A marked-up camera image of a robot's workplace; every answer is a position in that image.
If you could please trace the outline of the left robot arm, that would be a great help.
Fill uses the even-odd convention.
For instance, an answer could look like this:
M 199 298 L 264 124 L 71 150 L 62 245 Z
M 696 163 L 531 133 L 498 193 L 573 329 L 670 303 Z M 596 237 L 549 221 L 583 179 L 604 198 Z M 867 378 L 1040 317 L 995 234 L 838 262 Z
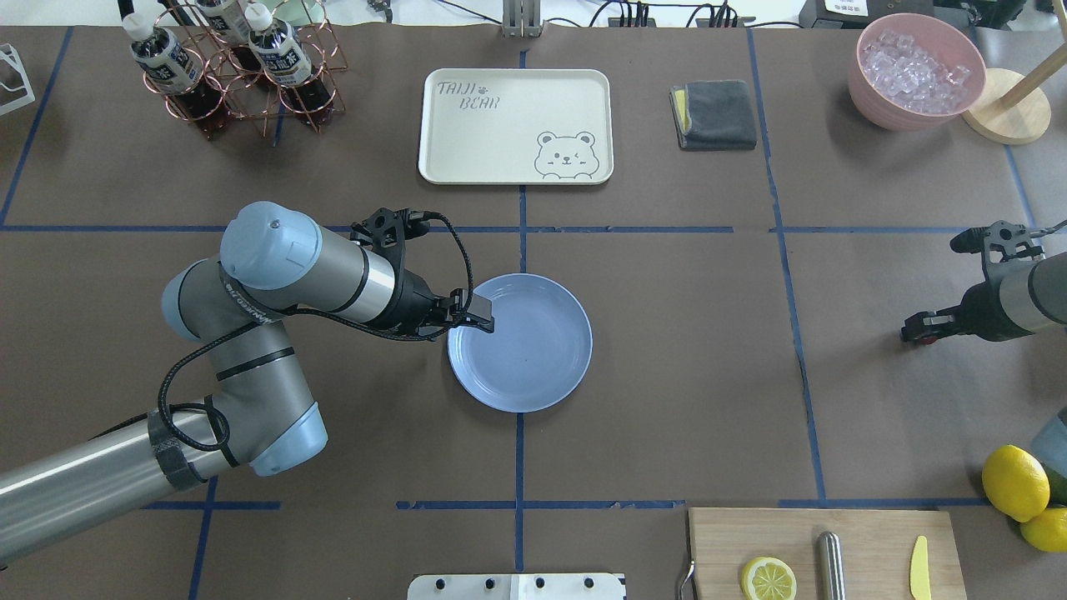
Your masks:
M 163 315 L 197 344 L 163 377 L 153 410 L 3 474 L 3 565 L 198 488 L 229 468 L 273 476 L 324 449 L 328 433 L 283 320 L 309 315 L 378 338 L 494 330 L 472 282 L 431 293 L 405 243 L 445 217 L 379 209 L 344 237 L 308 215 L 252 202 L 218 255 L 168 284 Z

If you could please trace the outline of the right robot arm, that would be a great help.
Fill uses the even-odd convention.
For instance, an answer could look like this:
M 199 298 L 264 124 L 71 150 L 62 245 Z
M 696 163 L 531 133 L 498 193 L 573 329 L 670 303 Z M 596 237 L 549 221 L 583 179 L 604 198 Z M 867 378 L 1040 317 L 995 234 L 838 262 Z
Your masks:
M 899 338 L 910 344 L 974 335 L 1002 342 L 1028 337 L 1066 323 L 1066 256 L 1012 266 L 999 263 L 986 281 L 964 293 L 953 307 L 915 312 L 904 320 Z

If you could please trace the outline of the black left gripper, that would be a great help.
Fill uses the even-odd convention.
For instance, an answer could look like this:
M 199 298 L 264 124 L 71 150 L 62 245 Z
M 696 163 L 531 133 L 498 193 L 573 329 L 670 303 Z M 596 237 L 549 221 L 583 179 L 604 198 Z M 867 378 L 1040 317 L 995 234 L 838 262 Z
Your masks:
M 404 271 L 388 306 L 378 315 L 378 330 L 404 341 L 435 340 L 455 327 L 492 334 L 495 321 L 491 315 L 492 303 L 487 297 L 468 288 L 441 296 L 431 293 L 423 277 Z

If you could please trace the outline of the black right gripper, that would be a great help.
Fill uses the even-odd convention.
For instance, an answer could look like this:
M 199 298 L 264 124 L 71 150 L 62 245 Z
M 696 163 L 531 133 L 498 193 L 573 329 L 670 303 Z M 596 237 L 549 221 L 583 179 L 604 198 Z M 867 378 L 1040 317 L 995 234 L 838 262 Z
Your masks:
M 934 335 L 945 340 L 956 335 L 1001 342 L 1028 337 L 1038 331 L 1038 311 L 1025 283 L 981 283 L 964 294 L 956 307 L 915 312 L 904 320 L 899 338 L 915 344 Z

